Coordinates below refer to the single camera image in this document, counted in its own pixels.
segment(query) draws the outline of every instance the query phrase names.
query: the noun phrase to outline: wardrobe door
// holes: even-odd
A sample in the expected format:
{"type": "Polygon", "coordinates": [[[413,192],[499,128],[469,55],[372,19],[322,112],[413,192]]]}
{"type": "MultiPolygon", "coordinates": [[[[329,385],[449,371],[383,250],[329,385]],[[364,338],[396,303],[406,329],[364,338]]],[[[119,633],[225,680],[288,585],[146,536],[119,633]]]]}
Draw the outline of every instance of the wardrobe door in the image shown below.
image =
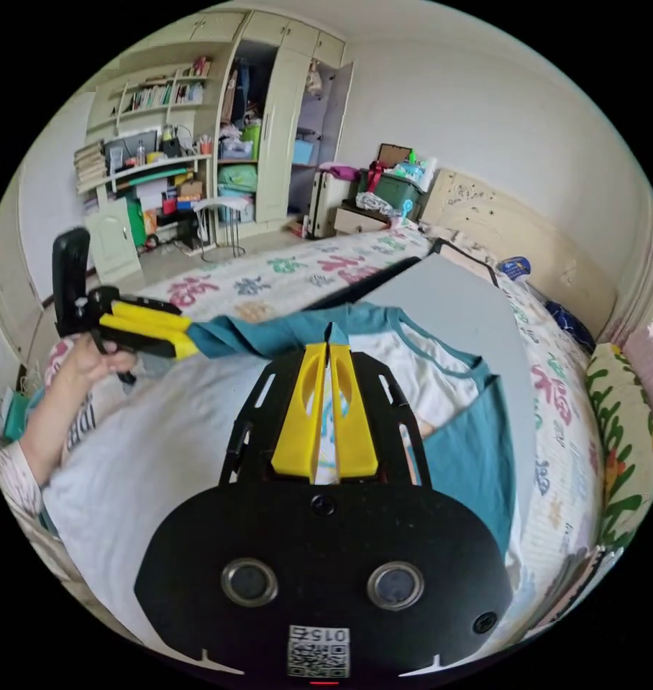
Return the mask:
{"type": "Polygon", "coordinates": [[[324,123],[321,126],[321,145],[317,165],[337,159],[352,79],[353,63],[341,67],[334,73],[329,100],[324,112],[324,123]]]}
{"type": "Polygon", "coordinates": [[[309,66],[309,55],[284,47],[276,54],[257,164],[255,215],[258,223],[277,221],[288,215],[291,163],[309,66]]]}
{"type": "Polygon", "coordinates": [[[28,365],[42,306],[24,260],[19,234],[19,188],[18,170],[0,203],[0,329],[19,360],[28,365]]]}

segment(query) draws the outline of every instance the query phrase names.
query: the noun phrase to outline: curtain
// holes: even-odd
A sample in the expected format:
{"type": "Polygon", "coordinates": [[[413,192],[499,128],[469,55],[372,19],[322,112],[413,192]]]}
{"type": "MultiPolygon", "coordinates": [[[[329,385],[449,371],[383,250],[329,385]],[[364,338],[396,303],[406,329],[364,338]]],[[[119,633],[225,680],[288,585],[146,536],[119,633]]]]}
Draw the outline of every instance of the curtain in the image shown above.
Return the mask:
{"type": "Polygon", "coordinates": [[[644,221],[639,227],[640,239],[626,266],[622,290],[610,320],[599,340],[623,346],[629,334],[639,326],[653,330],[653,192],[649,189],[644,202],[644,221]]]}

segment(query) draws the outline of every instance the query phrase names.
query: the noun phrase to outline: hand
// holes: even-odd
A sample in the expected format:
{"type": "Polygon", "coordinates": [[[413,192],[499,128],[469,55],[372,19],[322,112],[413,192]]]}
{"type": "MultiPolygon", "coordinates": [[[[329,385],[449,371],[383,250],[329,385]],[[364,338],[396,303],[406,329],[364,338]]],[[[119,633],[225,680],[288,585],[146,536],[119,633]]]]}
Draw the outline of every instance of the hand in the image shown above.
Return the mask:
{"type": "Polygon", "coordinates": [[[68,365],[85,382],[93,386],[111,373],[130,371],[137,363],[137,357],[125,351],[116,351],[117,345],[105,342],[108,354],[101,354],[89,333],[80,336],[65,358],[68,365]]]}

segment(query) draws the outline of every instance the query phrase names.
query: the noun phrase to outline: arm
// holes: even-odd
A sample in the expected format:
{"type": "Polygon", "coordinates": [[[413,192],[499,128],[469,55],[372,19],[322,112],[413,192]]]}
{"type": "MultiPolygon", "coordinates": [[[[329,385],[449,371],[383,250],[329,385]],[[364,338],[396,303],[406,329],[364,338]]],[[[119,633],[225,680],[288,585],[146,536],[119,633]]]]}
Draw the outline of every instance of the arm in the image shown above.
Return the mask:
{"type": "MultiPolygon", "coordinates": [[[[111,352],[115,349],[111,344],[108,347],[111,352]]],[[[38,486],[58,467],[65,437],[91,387],[111,372],[129,371],[134,363],[134,356],[127,352],[102,355],[89,335],[75,343],[19,441],[38,486]]]]}

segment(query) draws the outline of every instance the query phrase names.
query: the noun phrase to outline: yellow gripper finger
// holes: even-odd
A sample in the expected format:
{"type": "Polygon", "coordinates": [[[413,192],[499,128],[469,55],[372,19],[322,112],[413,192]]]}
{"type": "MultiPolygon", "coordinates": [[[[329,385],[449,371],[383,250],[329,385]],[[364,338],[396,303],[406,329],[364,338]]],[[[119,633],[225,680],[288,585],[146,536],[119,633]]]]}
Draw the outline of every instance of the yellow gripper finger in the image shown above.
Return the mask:
{"type": "Polygon", "coordinates": [[[334,408],[334,439],[336,468],[339,479],[374,477],[378,470],[377,453],[367,423],[367,413],[355,377],[353,359],[348,345],[332,344],[332,405],[334,408]],[[348,403],[344,415],[341,393],[348,403]]]}
{"type": "Polygon", "coordinates": [[[114,328],[117,331],[124,331],[125,333],[135,333],[140,336],[149,336],[150,338],[156,338],[157,340],[168,341],[173,345],[175,349],[176,359],[185,359],[186,357],[191,357],[197,354],[199,350],[197,345],[195,345],[192,340],[184,331],[173,330],[171,328],[166,328],[161,325],[154,323],[152,319],[150,322],[147,321],[133,321],[128,318],[121,318],[119,316],[113,316],[111,314],[104,314],[100,319],[99,323],[107,328],[114,328]]]}
{"type": "Polygon", "coordinates": [[[307,479],[311,484],[314,484],[319,460],[326,365],[326,343],[305,348],[298,380],[271,461],[276,474],[307,479]],[[312,406],[308,409],[311,396],[312,406]]]}
{"type": "Polygon", "coordinates": [[[139,323],[149,323],[152,326],[165,328],[167,331],[182,331],[185,333],[192,324],[192,319],[187,316],[169,314],[158,309],[149,309],[148,307],[117,300],[111,304],[111,311],[113,316],[118,318],[125,318],[128,321],[137,321],[139,323]]]}

